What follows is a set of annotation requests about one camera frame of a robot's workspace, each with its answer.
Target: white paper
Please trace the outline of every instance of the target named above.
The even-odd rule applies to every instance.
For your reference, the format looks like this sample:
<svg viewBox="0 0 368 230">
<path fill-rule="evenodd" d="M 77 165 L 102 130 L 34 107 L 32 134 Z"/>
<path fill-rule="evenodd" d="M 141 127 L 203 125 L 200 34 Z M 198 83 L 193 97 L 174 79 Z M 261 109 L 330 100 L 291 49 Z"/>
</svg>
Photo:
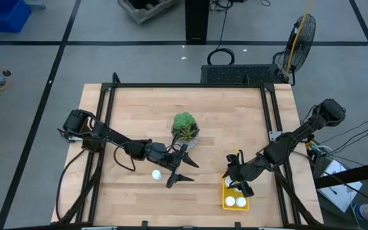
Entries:
<svg viewBox="0 0 368 230">
<path fill-rule="evenodd" d="M 330 162 L 329 166 L 326 168 L 325 172 L 328 174 L 335 174 L 339 172 L 343 172 L 346 169 L 342 164 L 338 161 L 333 160 Z M 353 182 L 348 183 L 349 186 L 359 190 L 362 187 L 362 183 Z M 357 192 L 351 190 L 345 185 L 336 185 L 327 188 L 320 188 L 318 191 L 324 195 L 330 202 L 332 202 L 336 207 L 338 207 L 342 212 L 346 212 L 350 203 L 357 195 Z"/>
</svg>

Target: blue bin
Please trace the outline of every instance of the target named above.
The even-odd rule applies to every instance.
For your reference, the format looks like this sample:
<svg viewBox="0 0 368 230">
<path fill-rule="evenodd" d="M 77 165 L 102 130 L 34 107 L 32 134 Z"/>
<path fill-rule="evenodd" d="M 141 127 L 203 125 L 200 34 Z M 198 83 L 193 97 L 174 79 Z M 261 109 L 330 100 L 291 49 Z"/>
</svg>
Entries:
<svg viewBox="0 0 368 230">
<path fill-rule="evenodd" d="M 30 14 L 24 0 L 0 0 L 0 32 L 18 33 Z"/>
</svg>

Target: black metal frame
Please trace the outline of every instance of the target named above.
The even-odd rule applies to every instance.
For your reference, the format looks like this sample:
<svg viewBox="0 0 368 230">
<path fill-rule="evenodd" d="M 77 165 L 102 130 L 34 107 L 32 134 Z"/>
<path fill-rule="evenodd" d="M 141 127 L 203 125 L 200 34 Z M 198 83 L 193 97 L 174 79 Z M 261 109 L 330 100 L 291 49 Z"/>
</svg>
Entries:
<svg viewBox="0 0 368 230">
<path fill-rule="evenodd" d="M 104 106 L 104 100 L 105 100 L 105 94 L 107 91 L 110 91 L 109 95 L 109 102 L 107 104 L 107 111 L 105 116 L 105 124 L 109 125 L 110 117 L 111 117 L 111 111 L 112 106 L 114 102 L 115 92 L 116 88 L 255 88 L 259 89 L 261 92 L 261 98 L 263 103 L 263 112 L 265 117 L 265 123 L 266 123 L 266 129 L 268 133 L 268 141 L 270 140 L 269 132 L 272 131 L 272 124 L 270 119 L 270 111 L 268 107 L 268 101 L 266 97 L 266 91 L 270 92 L 271 101 L 272 101 L 272 107 L 273 107 L 273 113 L 275 115 L 275 123 L 278 131 L 282 131 L 282 123 L 280 120 L 280 114 L 279 114 L 279 108 L 277 104 L 276 94 L 275 94 L 275 87 L 272 83 L 270 84 L 248 84 L 246 82 L 245 84 L 202 84 L 202 83 L 120 83 L 120 80 L 118 79 L 117 75 L 113 75 L 113 82 L 112 83 L 102 83 L 102 87 L 100 89 L 100 96 L 98 101 L 98 107 L 96 110 L 96 116 L 98 118 L 101 117 L 103 112 L 103 106 Z M 102 172 L 102 166 L 103 166 L 103 159 L 104 159 L 104 149 L 105 143 L 103 143 L 103 151 L 98 153 L 98 162 L 96 165 L 96 168 L 99 168 L 99 171 Z M 86 185 L 90 178 L 90 172 L 93 165 L 93 159 L 96 153 L 89 152 L 88 159 L 86 161 L 86 169 L 84 173 L 83 183 L 82 183 L 82 190 L 86 188 Z M 291 166 L 290 162 L 287 161 L 285 164 L 285 175 L 288 184 L 293 188 L 293 179 L 292 179 L 292 173 L 291 173 Z M 93 193 L 91 198 L 91 205 L 89 207 L 89 214 L 88 214 L 88 221 L 82 222 L 82 216 L 84 213 L 84 202 L 80 206 L 80 208 L 77 210 L 75 223 L 69 224 L 69 223 L 56 223 L 52 224 L 50 226 L 34 226 L 34 227 L 23 227 L 18 228 L 17 230 L 39 230 L 39 229 L 63 229 L 63 230 L 76 230 L 81 229 L 82 227 L 93 227 L 93 222 L 95 218 L 95 210 L 97 205 L 97 199 L 98 199 L 98 190 L 100 185 L 100 177 L 101 173 L 98 175 L 98 180 L 95 183 L 95 186 L 93 187 Z M 292 203 L 292 210 L 293 210 L 293 216 L 294 216 L 294 224 L 290 224 L 288 220 L 288 211 L 286 209 L 286 203 L 285 203 L 285 197 L 284 197 L 284 190 L 281 187 L 281 185 L 276 182 L 277 186 L 277 195 L 279 200 L 279 206 L 280 206 L 280 215 L 282 218 L 283 228 L 296 228 L 296 229 L 319 229 L 323 227 L 323 229 L 328 229 L 325 226 L 308 226 L 308 225 L 302 225 L 300 222 L 300 214 L 295 207 L 295 205 Z M 253 230 L 253 229 L 259 229 L 258 227 L 242 227 L 239 222 L 234 223 L 234 227 L 236 230 Z M 220 230 L 233 230 L 234 227 L 191 227 L 191 229 L 199 229 L 199 230 L 212 230 L 212 229 L 220 229 Z M 147 230 L 147 229 L 164 229 L 164 230 L 174 230 L 178 227 L 150 227 L 148 226 L 148 222 L 143 220 L 142 226 L 118 226 L 118 230 L 133 230 L 133 229 L 140 229 L 140 230 Z"/>
</svg>

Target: potted plant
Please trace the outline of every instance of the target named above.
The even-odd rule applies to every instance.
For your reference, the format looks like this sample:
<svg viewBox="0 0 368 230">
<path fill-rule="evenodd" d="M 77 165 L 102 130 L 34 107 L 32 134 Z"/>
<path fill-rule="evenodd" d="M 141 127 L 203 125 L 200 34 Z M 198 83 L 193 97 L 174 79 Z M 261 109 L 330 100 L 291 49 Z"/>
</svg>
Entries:
<svg viewBox="0 0 368 230">
<path fill-rule="evenodd" d="M 176 144 L 186 144 L 187 149 L 193 148 L 198 142 L 199 127 L 196 120 L 188 112 L 176 114 L 172 125 L 172 136 L 177 138 Z"/>
</svg>

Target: electric fan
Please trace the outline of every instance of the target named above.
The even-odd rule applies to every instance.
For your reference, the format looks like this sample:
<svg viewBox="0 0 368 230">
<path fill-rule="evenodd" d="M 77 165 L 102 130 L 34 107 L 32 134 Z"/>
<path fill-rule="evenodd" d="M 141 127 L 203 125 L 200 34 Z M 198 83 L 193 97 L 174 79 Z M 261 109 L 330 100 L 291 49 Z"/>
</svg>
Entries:
<svg viewBox="0 0 368 230">
<path fill-rule="evenodd" d="M 292 73 L 292 86 L 295 85 L 295 73 L 302 67 L 311 50 L 315 30 L 316 21 L 312 15 L 306 14 L 306 16 L 300 17 L 293 26 L 284 51 L 278 52 L 273 56 L 272 64 L 275 64 L 276 57 L 278 56 L 278 64 L 282 65 L 276 74 L 282 78 L 283 82 L 289 82 L 288 74 Z M 283 63 L 280 62 L 282 55 L 284 56 Z"/>
</svg>

